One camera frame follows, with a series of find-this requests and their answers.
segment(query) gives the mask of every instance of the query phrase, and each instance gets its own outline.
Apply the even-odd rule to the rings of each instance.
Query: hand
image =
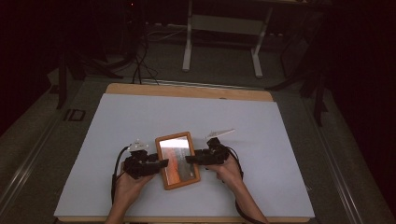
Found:
[[[223,164],[207,165],[206,168],[215,171],[217,178],[222,180],[232,191],[243,183],[238,163],[231,155]]]
[[[126,210],[136,201],[142,188],[154,175],[133,179],[127,173],[121,173],[116,184],[114,203],[106,219],[106,224],[121,224]]]
[[[140,194],[141,189],[154,177],[154,175],[141,176],[133,179],[127,173],[121,173],[116,184],[114,203],[131,206]]]
[[[243,182],[239,165],[233,156],[229,156],[222,165],[207,165],[206,168],[216,171],[218,179],[230,188],[236,202],[246,216],[262,223],[269,223]]]

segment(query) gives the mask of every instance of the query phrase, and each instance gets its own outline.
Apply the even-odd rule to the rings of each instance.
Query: white surface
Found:
[[[136,138],[154,153],[156,137],[190,132],[200,149],[207,147],[205,136],[211,130],[229,128],[236,131],[219,140],[238,153],[244,180],[264,214],[313,217],[276,103],[117,94],[104,94],[55,216],[106,216],[116,158]],[[238,217],[227,187],[211,171],[201,167],[200,172],[200,182],[172,190],[164,190],[161,175],[156,175],[127,215]]]
[[[222,135],[224,135],[224,134],[232,133],[233,131],[235,131],[235,129],[211,132],[211,133],[206,137],[206,139],[215,138],[215,137],[220,137],[220,136],[222,136]]]

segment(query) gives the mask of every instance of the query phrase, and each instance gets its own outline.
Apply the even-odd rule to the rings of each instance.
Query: floor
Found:
[[[191,70],[182,72],[182,36],[149,35],[139,51],[143,84],[193,85],[261,90],[285,80],[278,36],[266,37],[260,58],[264,78],[254,77],[249,49],[198,37]],[[106,86],[132,82],[136,64],[115,71],[124,79],[102,77],[91,68],[84,81],[68,78],[68,100],[56,110],[56,94],[46,92],[0,138],[0,223],[55,223],[53,212]],[[49,74],[56,84],[57,70]],[[325,91],[323,126],[312,116],[312,97],[302,98],[301,83],[272,92],[299,163],[316,218],[308,223],[396,223],[362,159],[332,93]],[[85,110],[83,121],[64,120],[67,109]]]

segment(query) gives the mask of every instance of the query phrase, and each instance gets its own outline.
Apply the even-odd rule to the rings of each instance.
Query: white table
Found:
[[[306,222],[313,217],[282,118],[268,92],[128,84],[111,84],[104,94],[54,215],[64,222],[104,221],[116,158],[137,138],[154,153],[156,137],[190,132],[197,149],[206,147],[211,131],[230,128],[235,132],[219,140],[238,153],[244,181],[268,219]],[[161,175],[156,175],[125,221],[242,222],[227,187],[213,172],[201,167],[200,173],[200,182],[172,190],[164,190]]]

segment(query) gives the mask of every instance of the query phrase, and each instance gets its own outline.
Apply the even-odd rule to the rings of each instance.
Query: metal leg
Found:
[[[186,49],[184,50],[184,60],[183,60],[183,71],[190,71],[190,61],[191,61],[191,17],[192,17],[192,0],[189,0],[189,17],[187,18],[187,43]]]
[[[251,49],[251,58],[253,60],[254,72],[257,78],[262,77],[262,66],[260,65],[259,52],[262,47],[262,41],[265,37],[265,32],[267,30],[268,22],[271,18],[273,8],[268,8],[267,15],[265,17],[265,21],[262,23],[262,29],[259,33],[259,41],[257,42],[256,48]]]

